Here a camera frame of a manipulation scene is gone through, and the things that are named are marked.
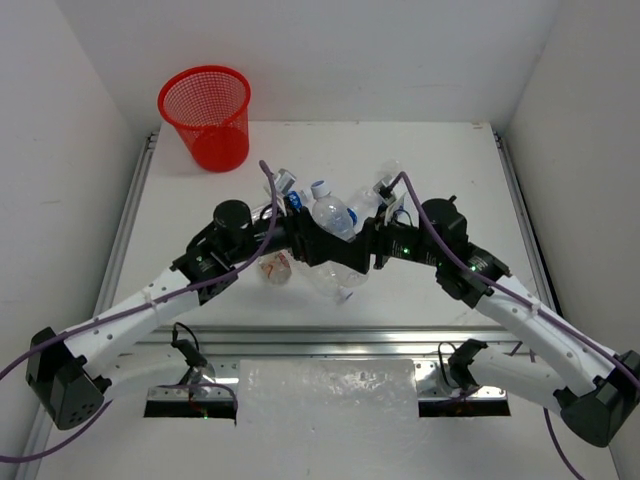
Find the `clear bottle white cap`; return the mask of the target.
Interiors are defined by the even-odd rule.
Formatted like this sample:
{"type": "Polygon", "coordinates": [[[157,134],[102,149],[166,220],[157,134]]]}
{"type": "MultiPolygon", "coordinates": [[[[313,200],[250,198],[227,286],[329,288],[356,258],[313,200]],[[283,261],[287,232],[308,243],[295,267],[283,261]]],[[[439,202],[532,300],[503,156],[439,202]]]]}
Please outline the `clear bottle white cap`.
{"type": "Polygon", "coordinates": [[[349,208],[332,194],[329,184],[319,180],[311,185],[315,203],[312,206],[312,218],[322,229],[333,236],[351,241],[356,233],[349,208]]]}

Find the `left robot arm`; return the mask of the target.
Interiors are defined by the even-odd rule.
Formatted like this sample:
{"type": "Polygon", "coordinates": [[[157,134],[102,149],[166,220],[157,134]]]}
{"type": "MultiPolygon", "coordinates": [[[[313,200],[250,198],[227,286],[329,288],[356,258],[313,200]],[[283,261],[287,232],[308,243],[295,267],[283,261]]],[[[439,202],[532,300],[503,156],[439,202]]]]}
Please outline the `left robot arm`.
{"type": "Polygon", "coordinates": [[[222,294],[241,268],[260,257],[288,250],[310,266],[347,257],[355,235],[313,219],[306,207],[287,202],[265,219],[254,220],[241,200],[216,206],[212,221],[148,286],[98,317],[56,333],[47,327],[31,339],[26,381],[54,425],[71,430],[88,421],[125,385],[185,381],[207,362],[194,343],[175,339],[157,362],[136,373],[123,364],[125,350],[156,328],[196,310],[222,294]]]}

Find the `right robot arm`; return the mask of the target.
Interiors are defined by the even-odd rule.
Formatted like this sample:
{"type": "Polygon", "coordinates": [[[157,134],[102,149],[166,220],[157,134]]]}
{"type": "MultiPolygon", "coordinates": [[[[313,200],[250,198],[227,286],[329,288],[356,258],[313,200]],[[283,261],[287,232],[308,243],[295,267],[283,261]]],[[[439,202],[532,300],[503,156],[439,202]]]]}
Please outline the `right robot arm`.
{"type": "Polygon", "coordinates": [[[454,385],[501,387],[556,415],[579,438],[606,447],[639,405],[639,355],[594,341],[537,299],[509,268],[471,243],[452,199],[418,209],[417,226],[370,219],[349,241],[330,247],[332,260],[365,273],[388,259],[434,267],[452,299],[488,317],[531,347],[543,364],[512,359],[467,340],[448,359],[454,385]]]}

